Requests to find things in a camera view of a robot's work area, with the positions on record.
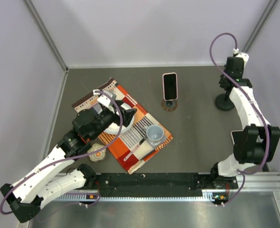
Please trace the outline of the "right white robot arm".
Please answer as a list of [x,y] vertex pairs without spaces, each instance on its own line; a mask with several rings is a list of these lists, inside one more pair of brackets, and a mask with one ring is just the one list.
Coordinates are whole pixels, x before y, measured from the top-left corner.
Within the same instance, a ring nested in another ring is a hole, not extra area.
[[216,97],[215,105],[221,111],[236,109],[242,130],[231,131],[233,153],[211,169],[209,180],[215,188],[225,185],[239,171],[270,162],[280,139],[280,128],[271,126],[261,114],[252,84],[243,78],[248,59],[243,52],[228,57],[219,81],[225,93]]

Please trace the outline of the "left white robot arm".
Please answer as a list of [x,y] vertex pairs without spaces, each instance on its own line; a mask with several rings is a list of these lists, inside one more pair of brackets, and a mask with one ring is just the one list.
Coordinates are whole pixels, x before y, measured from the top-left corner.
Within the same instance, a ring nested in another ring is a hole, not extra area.
[[81,164],[72,173],[57,181],[52,179],[64,168],[79,159],[91,149],[95,140],[111,124],[128,127],[133,123],[137,109],[113,112],[102,107],[100,113],[94,108],[80,111],[72,121],[73,128],[53,148],[51,153],[30,174],[14,184],[4,184],[0,191],[11,211],[20,223],[34,218],[44,206],[65,193],[91,188],[96,182],[96,173],[86,164]]

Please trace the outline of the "grey phone stand wooden base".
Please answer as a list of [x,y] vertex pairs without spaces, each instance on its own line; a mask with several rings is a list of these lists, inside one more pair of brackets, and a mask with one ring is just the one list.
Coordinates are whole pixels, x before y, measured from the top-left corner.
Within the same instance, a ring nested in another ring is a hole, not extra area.
[[172,100],[172,101],[162,100],[161,106],[165,111],[174,111],[177,108],[177,100]]

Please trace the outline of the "pink case smartphone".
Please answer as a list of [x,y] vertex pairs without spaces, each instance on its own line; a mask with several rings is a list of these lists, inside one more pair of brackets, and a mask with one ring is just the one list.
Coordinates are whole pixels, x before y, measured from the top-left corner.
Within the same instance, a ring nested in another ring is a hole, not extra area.
[[178,88],[177,88],[177,74],[164,73],[162,75],[163,83],[163,98],[165,101],[173,101],[178,98]]

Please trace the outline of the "black round base clamp stand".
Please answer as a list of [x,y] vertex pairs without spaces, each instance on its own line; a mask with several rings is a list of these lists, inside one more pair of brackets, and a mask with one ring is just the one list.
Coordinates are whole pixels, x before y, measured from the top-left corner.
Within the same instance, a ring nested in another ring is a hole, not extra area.
[[216,107],[221,111],[230,111],[234,108],[234,104],[231,101],[229,95],[231,91],[228,90],[223,94],[220,94],[215,99]]

